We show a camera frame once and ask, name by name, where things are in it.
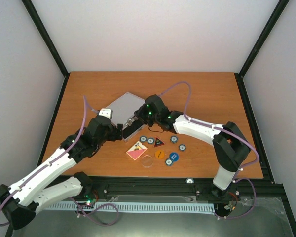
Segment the aluminium poker case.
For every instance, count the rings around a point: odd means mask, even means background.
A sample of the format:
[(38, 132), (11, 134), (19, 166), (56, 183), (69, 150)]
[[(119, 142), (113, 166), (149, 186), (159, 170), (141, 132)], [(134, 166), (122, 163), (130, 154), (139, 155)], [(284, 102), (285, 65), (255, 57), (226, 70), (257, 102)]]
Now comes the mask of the aluminium poker case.
[(145, 100), (130, 92), (124, 93), (106, 108), (112, 110), (111, 122), (114, 125), (122, 124), (123, 141), (127, 142), (134, 137), (145, 125), (135, 118), (134, 112), (138, 110)]

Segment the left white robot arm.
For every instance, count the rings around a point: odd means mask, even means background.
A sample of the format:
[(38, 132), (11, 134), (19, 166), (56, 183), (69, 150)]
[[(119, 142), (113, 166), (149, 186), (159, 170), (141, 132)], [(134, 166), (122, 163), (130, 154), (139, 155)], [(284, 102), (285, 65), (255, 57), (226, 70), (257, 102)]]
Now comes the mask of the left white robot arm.
[(66, 181), (51, 186), (59, 175), (93, 157), (106, 141), (122, 140), (123, 125), (114, 125), (97, 115), (87, 127), (70, 135), (40, 166), (18, 182), (0, 185), (0, 213), (15, 230), (28, 225), (45, 208), (71, 197), (95, 200), (93, 181), (78, 172)]

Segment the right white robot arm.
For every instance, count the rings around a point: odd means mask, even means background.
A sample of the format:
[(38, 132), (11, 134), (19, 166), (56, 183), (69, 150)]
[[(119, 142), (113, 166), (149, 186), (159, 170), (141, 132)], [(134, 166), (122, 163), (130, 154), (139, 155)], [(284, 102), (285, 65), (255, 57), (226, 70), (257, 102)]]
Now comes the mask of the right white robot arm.
[(219, 163), (213, 178), (213, 192), (227, 190), (251, 151), (236, 124), (213, 124), (191, 118), (180, 111), (170, 111), (156, 94), (149, 96), (134, 116), (149, 127), (156, 124), (163, 131), (190, 136), (213, 146)]

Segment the blue green chip stack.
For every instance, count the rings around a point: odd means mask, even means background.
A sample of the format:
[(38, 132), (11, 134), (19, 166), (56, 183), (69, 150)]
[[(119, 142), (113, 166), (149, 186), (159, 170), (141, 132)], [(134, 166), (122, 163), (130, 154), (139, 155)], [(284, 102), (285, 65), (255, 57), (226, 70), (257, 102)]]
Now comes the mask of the blue green chip stack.
[(171, 141), (171, 143), (173, 143), (173, 144), (177, 143), (177, 141), (178, 141), (177, 136), (171, 136), (170, 141)]

